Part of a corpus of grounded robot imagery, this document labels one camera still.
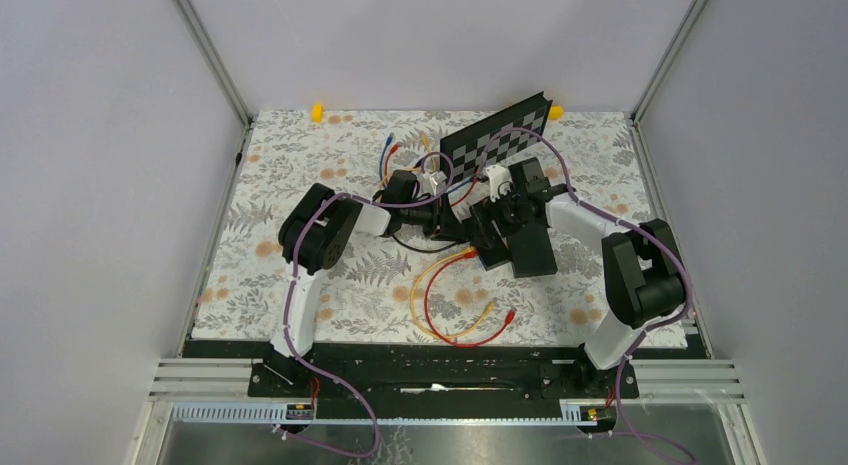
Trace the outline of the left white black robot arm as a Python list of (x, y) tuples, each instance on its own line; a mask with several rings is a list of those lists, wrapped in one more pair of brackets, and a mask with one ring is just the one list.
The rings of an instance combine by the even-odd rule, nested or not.
[(310, 370), (293, 359), (314, 344), (315, 318), (328, 270), (341, 259), (355, 232), (390, 238), (404, 225), (419, 226), (425, 238), (462, 244), (468, 233), (452, 211), (449, 196), (427, 192), (408, 171), (396, 171), (373, 199), (355, 198), (315, 183), (280, 227), (278, 242), (290, 273), (289, 290), (270, 343), (286, 357), (272, 383), (288, 396), (309, 386)]

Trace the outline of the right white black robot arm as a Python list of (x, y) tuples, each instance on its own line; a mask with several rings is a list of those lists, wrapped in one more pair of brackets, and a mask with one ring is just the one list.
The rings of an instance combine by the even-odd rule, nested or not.
[(613, 383), (612, 368), (648, 323), (671, 314), (687, 298), (668, 224), (625, 222), (553, 185), (535, 158), (484, 169), (486, 198), (473, 204), (464, 225), (488, 269), (510, 264), (516, 278), (558, 271), (552, 231), (591, 247), (602, 258), (609, 313), (583, 344), (575, 387), (597, 397)]

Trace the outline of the black network switch box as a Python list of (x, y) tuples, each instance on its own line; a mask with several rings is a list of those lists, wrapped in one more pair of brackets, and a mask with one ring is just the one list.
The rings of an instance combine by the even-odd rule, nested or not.
[(549, 276), (558, 268), (547, 228), (528, 223), (506, 239), (515, 278)]

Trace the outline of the small black adapter box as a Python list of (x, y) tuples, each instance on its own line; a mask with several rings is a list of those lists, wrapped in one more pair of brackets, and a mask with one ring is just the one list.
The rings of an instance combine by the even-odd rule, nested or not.
[(471, 244), (486, 271), (492, 271), (511, 261), (510, 252), (491, 218), (486, 214), (473, 213), (471, 225)]

